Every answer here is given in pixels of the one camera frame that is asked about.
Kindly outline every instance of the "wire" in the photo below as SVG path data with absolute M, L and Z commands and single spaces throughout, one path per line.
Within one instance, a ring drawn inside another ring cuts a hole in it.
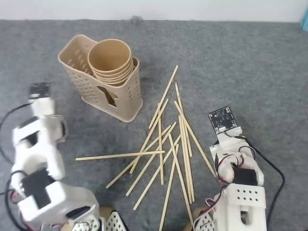
M 213 210 L 213 209 L 215 208 L 217 202 L 218 202 L 218 201 L 220 200 L 220 198 L 221 198 L 222 190 L 224 190 L 226 187 L 227 187 L 227 185 L 221 187 L 218 198 L 213 202 L 213 204 L 212 204 L 209 208 L 207 208 L 206 210 L 202 211 L 202 214 L 200 214 L 200 215 L 197 217 L 197 219 L 194 221 L 194 223 L 193 223 L 193 230 L 194 230 L 194 231 L 195 231 L 196 223 L 201 219 L 202 215 L 205 214 L 205 213 L 210 212 L 211 210 Z
M 0 122 L 0 131 L 1 131 L 1 128 L 2 128 L 2 125 L 3 125 L 4 121 L 6 120 L 6 118 L 7 118 L 10 114 L 12 114 L 13 112 L 15 112 L 15 111 L 17 111 L 17 110 L 19 110 L 19 109 L 21 109 L 21 108 L 27 107 L 27 106 L 29 106 L 30 104 L 31 104 L 31 103 L 25 103 L 25 104 L 23 104 L 23 105 L 20 105 L 19 107 L 16 107 L 16 108 L 10 110 L 10 111 L 3 117 L 2 121 Z M 4 160 L 5 160 L 7 163 L 13 165 L 13 161 L 5 154 L 4 150 L 2 149 L 1 140 L 0 140 L 0 154 L 2 155 L 2 157 L 4 158 Z
M 27 174 L 22 171 L 22 170 L 17 170 L 17 171 L 14 171 L 11 173 L 11 176 L 10 178 L 8 179 L 7 183 L 6 183 L 6 191 L 5 191 L 5 197 L 4 197 L 4 204 L 5 204 L 5 208 L 6 208 L 6 211 L 8 213 L 8 216 L 10 218 L 10 220 L 12 221 L 13 225 L 20 231 L 31 231 L 29 228 L 25 228 L 23 226 L 21 226 L 16 218 L 14 217 L 13 213 L 12 213 L 12 210 L 10 208 L 10 205 L 9 205 L 9 187 L 10 187 L 10 184 L 11 184 L 11 179 L 12 179 L 12 176 L 16 173 L 22 173 L 24 174 L 25 176 L 27 176 Z
M 242 147 L 239 148 L 239 152 L 241 152 L 241 149 L 242 149 L 242 148 L 249 148 L 250 150 L 254 151 L 254 152 L 253 152 L 253 157 L 254 157 L 254 160 L 256 159 L 257 153 L 256 153 L 255 149 L 253 149 L 253 148 L 250 147 L 250 146 L 242 146 Z
M 251 146 L 251 147 L 256 151 L 256 153 L 258 153 L 258 155 L 262 157 L 263 160 L 265 160 L 270 166 L 273 167 L 273 169 L 275 169 L 275 170 L 280 174 L 280 176 L 281 176 L 281 178 L 282 178 L 282 183 L 281 183 L 281 185 L 279 186 L 277 192 L 276 192 L 275 195 L 274 195 L 273 201 L 271 202 L 271 205 L 270 205 L 270 207 L 269 207 L 270 209 L 269 209 L 269 212 L 268 212 L 268 216 L 267 216 L 267 218 L 266 218 L 266 225 L 267 225 L 267 227 L 269 228 L 269 225 L 270 225 L 270 218 L 271 218 L 271 215 L 272 215 L 272 213 L 273 213 L 273 210 L 274 210 L 274 207 L 275 207 L 277 198 L 278 198 L 278 196 L 279 196 L 280 192 L 282 191 L 282 189 L 283 189 L 283 187 L 284 187 L 284 184 L 285 184 L 285 177 L 284 177 L 284 174 L 283 174 L 283 173 L 280 171 L 280 169 L 277 168 L 269 159 L 267 159 L 257 148 L 255 148 L 255 147 L 252 145 L 252 143 L 251 143 L 246 137 L 243 137 L 243 136 L 232 136 L 232 135 L 227 134 L 226 132 L 224 132 L 224 134 L 225 134 L 226 136 L 229 136 L 229 137 L 233 137 L 233 138 L 245 140 L 245 141 L 249 144 L 249 146 Z
M 228 159 L 229 157 L 232 157 L 232 156 L 235 156 L 235 155 L 234 155 L 234 154 L 229 154 L 229 155 L 223 157 L 223 158 L 221 159 L 221 161 L 220 161 L 220 162 L 218 163 L 218 165 L 217 165 L 217 176 L 218 176 L 218 179 L 221 180 L 222 182 L 225 182 L 225 183 L 229 183 L 229 182 L 228 182 L 227 180 L 225 180 L 225 179 L 223 179 L 223 178 L 220 177 L 220 175 L 219 175 L 219 167 L 220 167 L 220 165 L 222 164 L 222 162 L 224 162 L 226 159 Z M 237 166 L 238 166 L 238 165 L 239 165 L 239 160 L 238 160 L 237 156 L 235 156 L 235 158 L 236 158 L 236 160 L 237 160 Z
M 27 227 L 27 229 L 31 230 L 31 231 L 34 231 L 33 228 L 31 228 L 24 220 L 23 218 L 23 215 L 21 214 L 21 212 L 19 212 L 19 217 L 20 217 L 20 220 L 22 221 L 23 225 Z
M 5 195 L 5 192 L 0 192 L 0 196 L 3 196 L 3 195 Z

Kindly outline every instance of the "perforated metal bracket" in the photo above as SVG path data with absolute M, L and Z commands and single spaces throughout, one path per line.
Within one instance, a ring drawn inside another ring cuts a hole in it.
M 266 208 L 265 190 L 260 186 L 230 184 L 226 189 L 228 204 Z
M 215 221 L 208 213 L 202 214 L 195 226 L 195 231 L 215 231 Z
M 104 220 L 102 220 L 102 231 L 104 230 Z M 82 222 L 78 222 L 72 228 L 72 231 L 97 231 L 100 228 L 100 221 L 94 216 L 87 216 Z
M 127 231 L 120 215 L 112 212 L 106 222 L 106 231 Z

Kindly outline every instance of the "red wire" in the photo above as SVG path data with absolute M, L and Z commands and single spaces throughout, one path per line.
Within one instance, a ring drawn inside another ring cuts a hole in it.
M 11 193 L 10 193 L 10 201 L 11 201 L 11 203 L 14 204 L 14 205 L 18 204 L 17 202 L 15 202 L 15 201 L 13 200 L 13 198 L 14 198 L 14 197 L 17 197 L 17 196 L 18 196 L 18 193 L 17 193 L 15 190 L 11 191 Z

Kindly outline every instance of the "white 3d-printed part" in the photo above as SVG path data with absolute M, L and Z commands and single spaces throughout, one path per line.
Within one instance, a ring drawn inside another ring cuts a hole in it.
M 112 212 L 106 222 L 106 231 L 126 231 L 125 225 L 117 212 Z
M 195 231 L 215 231 L 215 221 L 208 213 L 204 213 L 196 224 Z

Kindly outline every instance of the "black cable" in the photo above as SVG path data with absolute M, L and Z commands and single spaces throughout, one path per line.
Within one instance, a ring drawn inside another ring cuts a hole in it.
M 231 136 L 231 135 L 227 134 L 226 132 L 224 132 L 224 134 L 225 134 L 226 136 L 229 136 L 229 137 L 233 137 L 233 138 L 245 140 L 245 141 L 249 144 L 249 146 L 251 146 L 251 147 L 258 153 L 258 155 L 262 157 L 263 160 L 265 160 L 270 166 L 272 166 L 272 167 L 280 174 L 280 176 L 281 176 L 281 178 L 282 178 L 282 183 L 281 183 L 280 187 L 278 188 L 276 194 L 274 195 L 273 201 L 271 202 L 270 207 L 269 207 L 270 209 L 269 209 L 269 212 L 268 212 L 268 216 L 267 216 L 267 218 L 266 218 L 266 225 L 267 225 L 267 227 L 269 228 L 269 225 L 270 225 L 270 218 L 271 218 L 271 215 L 272 215 L 272 213 L 273 213 L 273 210 L 274 210 L 274 207 L 275 207 L 277 198 L 278 198 L 278 196 L 279 196 L 279 194 L 280 194 L 280 192 L 281 192 L 281 190 L 283 189 L 284 184 L 285 184 L 285 177 L 284 177 L 284 174 L 283 174 L 283 173 L 280 171 L 280 169 L 277 168 L 269 159 L 267 159 L 257 148 L 255 148 L 255 147 L 252 145 L 252 143 L 251 143 L 246 137 L 243 137 L 243 136 Z
M 13 176 L 14 174 L 16 174 L 16 173 L 22 173 L 22 174 L 24 174 L 25 176 L 27 176 L 27 174 L 26 174 L 24 171 L 22 171 L 22 170 L 17 170 L 17 171 L 14 171 L 14 172 L 11 173 L 11 176 L 10 176 L 10 178 L 8 179 L 7 183 L 6 183 L 6 191 L 5 191 L 5 197 L 4 197 L 5 208 L 6 208 L 6 211 L 7 211 L 8 215 L 9 215 L 10 220 L 12 221 L 12 223 L 14 224 L 14 226 L 15 226 L 18 230 L 20 230 L 20 231 L 30 231 L 28 228 L 25 228 L 25 227 L 21 226 L 21 225 L 17 222 L 16 218 L 14 217 L 14 215 L 13 215 L 13 213 L 12 213 L 12 210 L 11 210 L 11 208 L 10 208 L 10 205 L 9 205 L 9 187 L 10 187 L 10 184 L 11 184 L 12 176 Z
M 6 118 L 7 118 L 10 114 L 12 114 L 13 112 L 15 112 L 15 111 L 17 111 L 17 110 L 19 110 L 19 109 L 21 109 L 21 108 L 27 107 L 27 106 L 29 106 L 30 104 L 31 104 L 31 103 L 25 103 L 25 104 L 23 104 L 23 105 L 20 105 L 19 107 L 16 107 L 16 108 L 10 110 L 10 111 L 3 117 L 2 121 L 0 122 L 0 131 L 1 131 L 1 128 L 2 128 L 2 125 L 3 125 L 4 121 L 6 120 Z M 2 149 L 2 146 L 1 146 L 1 137 L 0 137 L 0 154 L 2 155 L 2 157 L 4 158 L 4 160 L 5 160 L 6 162 L 8 162 L 8 163 L 11 164 L 11 165 L 14 164 L 13 161 L 10 160 L 10 158 L 5 154 L 4 150 Z
M 239 148 L 239 152 L 241 152 L 241 149 L 242 148 L 249 148 L 250 150 L 252 150 L 253 151 L 253 157 L 254 157 L 254 160 L 256 159 L 256 151 L 255 151 L 255 149 L 253 149 L 252 147 L 250 147 L 250 146 L 241 146 L 240 148 Z
M 0 196 L 5 195 L 5 192 L 0 192 Z

